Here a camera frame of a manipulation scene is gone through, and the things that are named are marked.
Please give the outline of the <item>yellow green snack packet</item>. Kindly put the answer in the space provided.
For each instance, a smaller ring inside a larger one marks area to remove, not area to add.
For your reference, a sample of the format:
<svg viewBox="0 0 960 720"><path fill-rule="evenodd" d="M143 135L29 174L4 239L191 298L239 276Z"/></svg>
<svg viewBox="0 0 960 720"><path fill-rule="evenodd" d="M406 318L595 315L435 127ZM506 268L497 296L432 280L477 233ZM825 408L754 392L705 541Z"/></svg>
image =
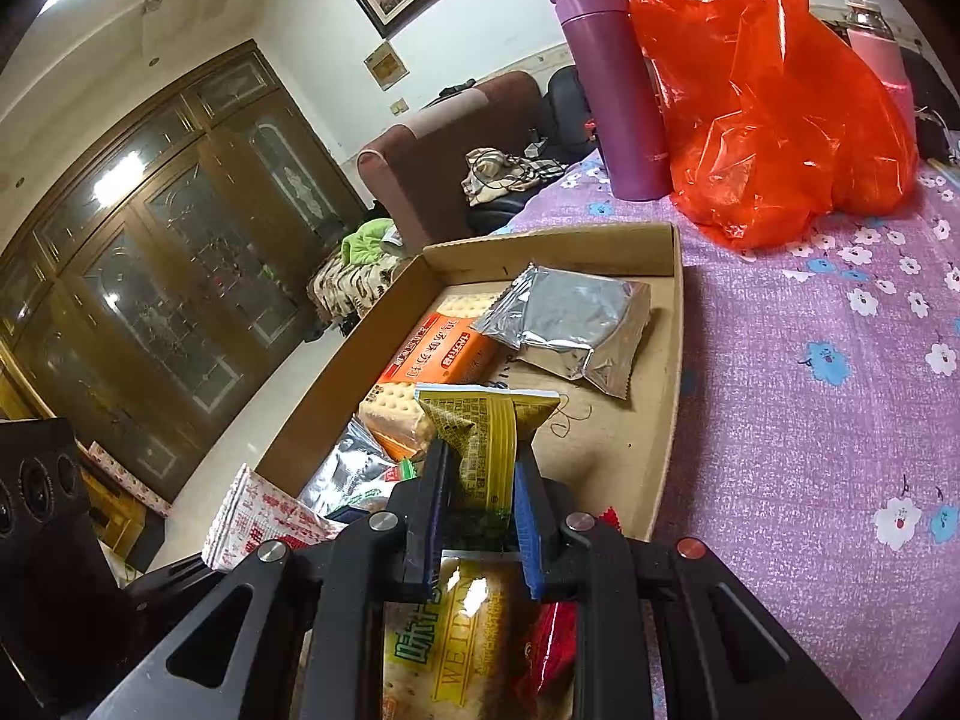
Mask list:
<svg viewBox="0 0 960 720"><path fill-rule="evenodd" d="M560 395L551 390L508 390L482 385L420 383L415 398L438 439L460 457L452 508L460 541L493 541L509 532L514 466Z"/></svg>

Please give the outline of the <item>pink bottle with knit sleeve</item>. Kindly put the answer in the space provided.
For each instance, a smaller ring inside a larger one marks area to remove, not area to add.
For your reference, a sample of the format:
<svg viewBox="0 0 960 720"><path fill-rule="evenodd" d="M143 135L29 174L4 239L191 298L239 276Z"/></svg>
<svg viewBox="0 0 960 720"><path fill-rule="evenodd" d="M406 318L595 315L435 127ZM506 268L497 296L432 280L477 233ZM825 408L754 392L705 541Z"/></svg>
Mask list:
<svg viewBox="0 0 960 720"><path fill-rule="evenodd" d="M871 0L844 0L844 5L848 9L846 34L851 47L887 88L908 132L916 137L913 88L900 46L882 15L882 8Z"/></svg>

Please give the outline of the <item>red candy packet gold label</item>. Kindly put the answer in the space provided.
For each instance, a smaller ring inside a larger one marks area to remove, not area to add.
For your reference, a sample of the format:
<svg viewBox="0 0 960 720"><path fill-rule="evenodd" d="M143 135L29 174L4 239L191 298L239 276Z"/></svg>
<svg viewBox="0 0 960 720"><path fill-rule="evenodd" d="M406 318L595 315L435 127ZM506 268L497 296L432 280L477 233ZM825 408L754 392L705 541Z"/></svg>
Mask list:
<svg viewBox="0 0 960 720"><path fill-rule="evenodd" d="M571 683L578 648L578 605L547 603L526 635L526 672L517 697L529 709L544 695L558 694Z"/></svg>

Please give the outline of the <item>yellow Weidan cracker packet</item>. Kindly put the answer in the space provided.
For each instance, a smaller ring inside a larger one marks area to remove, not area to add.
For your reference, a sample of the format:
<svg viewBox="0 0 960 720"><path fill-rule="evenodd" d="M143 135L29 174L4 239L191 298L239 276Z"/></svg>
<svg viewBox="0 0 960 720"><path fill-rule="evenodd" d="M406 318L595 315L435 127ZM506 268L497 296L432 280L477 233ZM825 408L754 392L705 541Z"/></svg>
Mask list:
<svg viewBox="0 0 960 720"><path fill-rule="evenodd" d="M508 705L516 562L444 557L420 603L384 606L384 718L498 718Z"/></svg>

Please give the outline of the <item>orange cracker packet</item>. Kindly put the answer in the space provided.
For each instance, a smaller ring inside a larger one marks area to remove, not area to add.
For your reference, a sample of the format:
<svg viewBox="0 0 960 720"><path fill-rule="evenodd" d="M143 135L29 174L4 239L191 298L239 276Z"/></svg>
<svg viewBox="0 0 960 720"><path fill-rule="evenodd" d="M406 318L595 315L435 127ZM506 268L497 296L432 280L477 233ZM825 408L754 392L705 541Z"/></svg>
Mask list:
<svg viewBox="0 0 960 720"><path fill-rule="evenodd" d="M377 382L475 383L500 351L500 343L473 328L496 302L496 293L452 294L420 320Z"/></svg>

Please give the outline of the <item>silver foil packet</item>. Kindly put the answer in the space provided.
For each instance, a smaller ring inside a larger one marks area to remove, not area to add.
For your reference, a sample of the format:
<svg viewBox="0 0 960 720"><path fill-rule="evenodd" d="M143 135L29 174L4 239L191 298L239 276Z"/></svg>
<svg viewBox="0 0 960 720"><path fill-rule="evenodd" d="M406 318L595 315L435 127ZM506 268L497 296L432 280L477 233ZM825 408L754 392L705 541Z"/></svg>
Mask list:
<svg viewBox="0 0 960 720"><path fill-rule="evenodd" d="M624 400L651 312L642 281L533 263L473 328L530 366Z"/></svg>

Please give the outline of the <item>purple floral tablecloth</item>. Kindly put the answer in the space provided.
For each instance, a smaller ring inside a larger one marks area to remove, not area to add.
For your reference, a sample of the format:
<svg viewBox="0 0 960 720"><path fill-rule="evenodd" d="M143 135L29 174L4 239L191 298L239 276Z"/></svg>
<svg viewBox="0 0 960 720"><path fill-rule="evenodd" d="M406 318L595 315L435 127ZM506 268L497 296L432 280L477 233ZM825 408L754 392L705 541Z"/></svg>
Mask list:
<svg viewBox="0 0 960 720"><path fill-rule="evenodd" d="M724 249L589 156L512 231L674 223L685 351L663 539L695 535L866 718L893 718L958 622L958 184L885 218Z"/></svg>

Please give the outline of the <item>brown sofa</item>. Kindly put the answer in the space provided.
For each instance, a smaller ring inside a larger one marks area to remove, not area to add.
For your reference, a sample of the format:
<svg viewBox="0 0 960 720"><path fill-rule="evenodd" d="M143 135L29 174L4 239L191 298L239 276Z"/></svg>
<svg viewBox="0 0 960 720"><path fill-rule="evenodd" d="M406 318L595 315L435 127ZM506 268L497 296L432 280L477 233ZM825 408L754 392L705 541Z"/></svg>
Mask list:
<svg viewBox="0 0 960 720"><path fill-rule="evenodd" d="M584 140L586 96L571 65L542 88L508 71L421 109L361 147L358 176L397 224L410 252L472 234L462 192L475 148L521 154L537 135L554 145Z"/></svg>

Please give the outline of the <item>black speaker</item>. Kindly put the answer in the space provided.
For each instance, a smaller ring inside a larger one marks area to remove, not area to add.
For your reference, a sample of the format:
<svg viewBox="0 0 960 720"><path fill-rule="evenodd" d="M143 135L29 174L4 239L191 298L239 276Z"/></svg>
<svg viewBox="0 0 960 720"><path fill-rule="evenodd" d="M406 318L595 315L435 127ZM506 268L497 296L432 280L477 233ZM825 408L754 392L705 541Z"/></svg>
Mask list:
<svg viewBox="0 0 960 720"><path fill-rule="evenodd" d="M70 422L3 422L2 650L57 715L110 689L137 627L89 511Z"/></svg>

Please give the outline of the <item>dark wooden cabinet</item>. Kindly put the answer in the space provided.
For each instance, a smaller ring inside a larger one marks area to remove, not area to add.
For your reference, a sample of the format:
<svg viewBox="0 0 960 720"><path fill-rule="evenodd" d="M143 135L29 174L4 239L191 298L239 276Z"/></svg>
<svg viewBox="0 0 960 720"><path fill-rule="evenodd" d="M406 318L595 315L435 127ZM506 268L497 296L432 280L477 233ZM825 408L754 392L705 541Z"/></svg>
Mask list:
<svg viewBox="0 0 960 720"><path fill-rule="evenodd" d="M37 406L163 497L316 327L308 284L364 206L242 43L133 109L2 255L2 341Z"/></svg>

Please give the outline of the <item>red plastic bag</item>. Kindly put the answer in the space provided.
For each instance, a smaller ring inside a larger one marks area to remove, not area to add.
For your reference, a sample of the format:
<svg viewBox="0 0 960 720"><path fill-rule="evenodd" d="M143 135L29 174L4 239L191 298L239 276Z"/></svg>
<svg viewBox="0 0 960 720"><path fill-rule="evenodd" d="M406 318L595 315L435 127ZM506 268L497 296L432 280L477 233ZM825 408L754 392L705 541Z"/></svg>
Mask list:
<svg viewBox="0 0 960 720"><path fill-rule="evenodd" d="M771 249L910 195L903 115L809 0L630 0L630 16L661 90L672 202L711 241Z"/></svg>

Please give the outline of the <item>purple thermos bottle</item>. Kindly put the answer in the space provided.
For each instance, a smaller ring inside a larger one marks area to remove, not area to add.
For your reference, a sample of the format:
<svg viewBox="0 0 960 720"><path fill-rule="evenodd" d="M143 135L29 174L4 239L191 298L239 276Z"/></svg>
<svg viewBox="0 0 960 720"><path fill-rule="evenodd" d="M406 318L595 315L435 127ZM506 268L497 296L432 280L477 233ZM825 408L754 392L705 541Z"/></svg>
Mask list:
<svg viewBox="0 0 960 720"><path fill-rule="evenodd" d="M612 193L647 202L672 192L664 121L628 0L550 0L596 124Z"/></svg>

